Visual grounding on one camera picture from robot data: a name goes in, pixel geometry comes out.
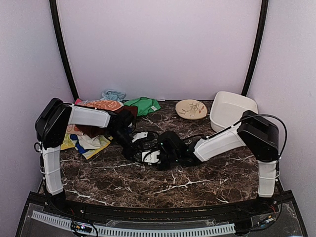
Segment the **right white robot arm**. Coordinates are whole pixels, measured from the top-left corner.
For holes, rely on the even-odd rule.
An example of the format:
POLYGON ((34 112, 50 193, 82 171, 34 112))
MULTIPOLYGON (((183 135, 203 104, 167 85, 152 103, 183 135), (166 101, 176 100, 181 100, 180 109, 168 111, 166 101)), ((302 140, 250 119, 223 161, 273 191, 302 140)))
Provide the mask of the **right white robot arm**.
POLYGON ((279 128, 271 119, 285 126, 276 116, 247 110, 233 125, 213 135, 202 136, 191 145, 175 132, 166 131, 158 137, 159 168, 164 169, 173 163, 196 166, 230 150, 246 147, 258 162, 259 198, 253 201, 252 210, 263 214, 271 206, 270 198, 274 195, 279 175, 278 163, 285 148, 279 146, 279 128))

